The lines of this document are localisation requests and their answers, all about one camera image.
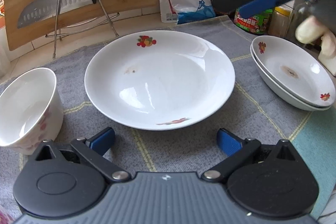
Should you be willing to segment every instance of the pink floral pattern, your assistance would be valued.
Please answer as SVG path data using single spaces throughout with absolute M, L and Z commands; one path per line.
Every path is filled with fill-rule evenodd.
M 7 213 L 5 208 L 0 206 L 0 224 L 11 224 L 14 219 Z
M 47 119 L 51 117 L 51 112 L 49 111 L 50 106 L 46 109 L 46 111 L 43 113 L 42 120 L 38 122 L 38 125 L 40 126 L 40 131 L 44 131 L 47 127 Z
M 32 133 L 30 138 L 26 138 L 25 140 L 22 140 L 19 146 L 13 146 L 12 148 L 22 149 L 22 150 L 35 150 L 40 142 L 44 140 L 46 137 L 46 132 L 40 133 L 41 131 L 45 131 L 47 128 L 47 121 L 48 118 L 51 117 L 50 112 L 50 106 L 46 109 L 46 111 L 43 113 L 41 120 L 37 123 L 39 126 L 39 131 L 35 130 L 35 136 Z

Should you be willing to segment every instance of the bowl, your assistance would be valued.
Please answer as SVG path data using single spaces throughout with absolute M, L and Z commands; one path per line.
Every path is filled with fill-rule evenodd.
M 276 83 L 264 71 L 261 64 L 258 62 L 258 60 L 256 59 L 256 57 L 254 55 L 252 44 L 251 44 L 251 47 L 250 47 L 250 51 L 251 51 L 253 61 L 257 65 L 257 70 L 258 70 L 261 78 L 264 80 L 266 85 L 268 85 L 269 88 L 271 90 L 273 90 L 275 92 L 275 94 L 278 95 L 281 99 L 285 100 L 287 103 L 291 104 L 294 107 L 297 107 L 297 108 L 302 109 L 302 110 L 307 110 L 307 111 L 324 111 L 324 110 L 327 110 L 327 109 L 331 108 L 331 106 L 328 106 L 328 107 L 314 107 L 314 106 L 308 105 L 305 102 L 300 101 L 298 98 L 296 98 L 292 94 L 290 94 L 288 91 L 283 89 L 280 85 L 278 85 L 278 83 Z
M 304 49 L 272 36 L 255 38 L 252 48 L 264 71 L 300 101 L 315 107 L 327 107 L 335 102 L 331 78 Z
M 2 147 L 31 155 L 42 140 L 55 140 L 62 122 L 56 75 L 48 68 L 24 73 L 0 95 Z
M 92 104 L 108 118 L 132 128 L 171 130 L 217 111 L 233 91 L 235 71 L 209 41 L 145 31 L 102 48 L 90 61 L 84 84 Z

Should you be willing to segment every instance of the white plate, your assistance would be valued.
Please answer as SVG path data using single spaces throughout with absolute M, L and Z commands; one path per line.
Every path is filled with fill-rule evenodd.
M 291 104 L 294 107 L 297 107 L 302 110 L 307 111 L 323 111 L 331 108 L 331 106 L 328 107 L 314 107 L 306 104 L 305 102 L 300 101 L 298 98 L 294 97 L 292 94 L 284 90 L 280 85 L 278 85 L 261 67 L 261 64 L 256 59 L 252 44 L 250 47 L 251 55 L 253 58 L 253 61 L 257 65 L 258 72 L 261 76 L 261 78 L 265 81 L 265 83 L 269 86 L 271 90 L 273 90 L 281 99 L 285 100 L 287 103 Z
M 104 115 L 144 130 L 199 122 L 230 97 L 235 71 L 221 49 L 200 37 L 144 31 L 102 48 L 84 77 L 86 93 Z
M 299 100 L 316 107 L 335 102 L 335 86 L 328 73 L 299 46 L 265 35 L 256 37 L 252 48 L 266 73 Z

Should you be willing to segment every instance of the white cup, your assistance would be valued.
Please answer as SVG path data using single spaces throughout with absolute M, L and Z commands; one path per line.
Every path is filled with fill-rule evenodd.
M 44 139 L 55 140 L 63 107 L 55 73 L 48 68 L 30 70 L 0 95 L 0 146 L 31 155 Z

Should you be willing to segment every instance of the hand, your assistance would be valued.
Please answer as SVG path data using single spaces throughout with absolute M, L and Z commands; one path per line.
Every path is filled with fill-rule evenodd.
M 322 36 L 321 53 L 327 57 L 336 56 L 336 37 L 323 24 L 321 24 L 314 16 L 308 17 L 296 29 L 296 39 L 303 44 L 313 42 Z

